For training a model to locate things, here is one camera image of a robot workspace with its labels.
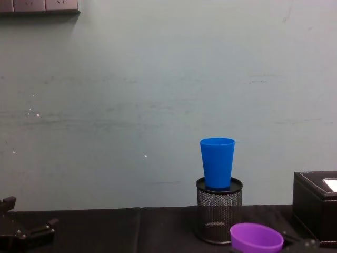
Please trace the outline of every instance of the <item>purple bowl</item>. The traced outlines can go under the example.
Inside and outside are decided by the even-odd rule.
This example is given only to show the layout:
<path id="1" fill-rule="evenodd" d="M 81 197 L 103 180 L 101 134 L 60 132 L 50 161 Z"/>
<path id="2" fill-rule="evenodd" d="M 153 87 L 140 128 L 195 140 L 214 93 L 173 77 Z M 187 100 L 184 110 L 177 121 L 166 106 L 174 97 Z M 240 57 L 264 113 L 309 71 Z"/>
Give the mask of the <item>purple bowl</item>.
<path id="1" fill-rule="evenodd" d="M 278 253 L 283 237 L 269 227 L 255 223 L 239 223 L 231 227 L 232 247 L 243 253 Z"/>

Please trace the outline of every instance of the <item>mesh pen holder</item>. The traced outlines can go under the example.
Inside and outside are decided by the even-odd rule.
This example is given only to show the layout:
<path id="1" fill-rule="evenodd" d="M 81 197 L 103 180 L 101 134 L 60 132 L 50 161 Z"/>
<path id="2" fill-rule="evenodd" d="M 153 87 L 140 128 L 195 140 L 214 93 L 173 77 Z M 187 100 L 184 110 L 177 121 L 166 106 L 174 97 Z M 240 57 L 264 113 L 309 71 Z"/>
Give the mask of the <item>mesh pen holder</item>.
<path id="1" fill-rule="evenodd" d="M 231 178 L 226 189 L 205 185 L 205 178 L 196 182 L 197 236 L 212 244 L 230 244 L 230 228 L 241 221 L 242 182 Z"/>

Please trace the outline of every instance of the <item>tissue box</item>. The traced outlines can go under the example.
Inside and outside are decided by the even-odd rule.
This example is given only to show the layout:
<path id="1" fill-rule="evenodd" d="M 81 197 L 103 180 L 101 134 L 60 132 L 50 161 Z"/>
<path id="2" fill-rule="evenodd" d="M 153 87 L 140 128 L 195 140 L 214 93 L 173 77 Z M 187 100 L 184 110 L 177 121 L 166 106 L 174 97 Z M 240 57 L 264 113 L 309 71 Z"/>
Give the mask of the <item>tissue box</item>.
<path id="1" fill-rule="evenodd" d="M 294 174 L 294 216 L 323 246 L 337 246 L 337 192 L 326 183 L 333 179 L 337 171 Z"/>

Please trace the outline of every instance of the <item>power socket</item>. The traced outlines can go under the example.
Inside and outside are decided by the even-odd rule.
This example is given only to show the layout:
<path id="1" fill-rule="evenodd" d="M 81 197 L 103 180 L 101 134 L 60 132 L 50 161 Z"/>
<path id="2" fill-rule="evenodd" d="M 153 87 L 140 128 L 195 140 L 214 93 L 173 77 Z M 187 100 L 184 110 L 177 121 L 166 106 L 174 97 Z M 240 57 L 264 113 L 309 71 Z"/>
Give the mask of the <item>power socket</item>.
<path id="1" fill-rule="evenodd" d="M 14 12 L 45 12 L 44 0 L 13 0 Z"/>
<path id="2" fill-rule="evenodd" d="M 13 1 L 12 0 L 0 0 L 0 13 L 13 12 Z"/>
<path id="3" fill-rule="evenodd" d="M 78 11 L 77 0 L 46 0 L 47 11 Z"/>

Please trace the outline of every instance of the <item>black tablecloth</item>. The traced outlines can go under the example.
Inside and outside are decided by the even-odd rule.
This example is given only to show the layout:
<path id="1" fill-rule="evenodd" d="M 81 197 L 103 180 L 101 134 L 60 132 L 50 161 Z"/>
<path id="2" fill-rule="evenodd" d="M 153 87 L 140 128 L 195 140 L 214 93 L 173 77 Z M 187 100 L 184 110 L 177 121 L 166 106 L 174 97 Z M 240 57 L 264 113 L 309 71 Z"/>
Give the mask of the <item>black tablecloth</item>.
<path id="1" fill-rule="evenodd" d="M 12 212 L 27 228 L 58 218 L 53 244 L 31 253 L 226 252 L 194 235 L 196 207 Z M 258 222 L 289 234 L 309 237 L 292 219 L 291 206 L 244 206 L 243 221 Z"/>

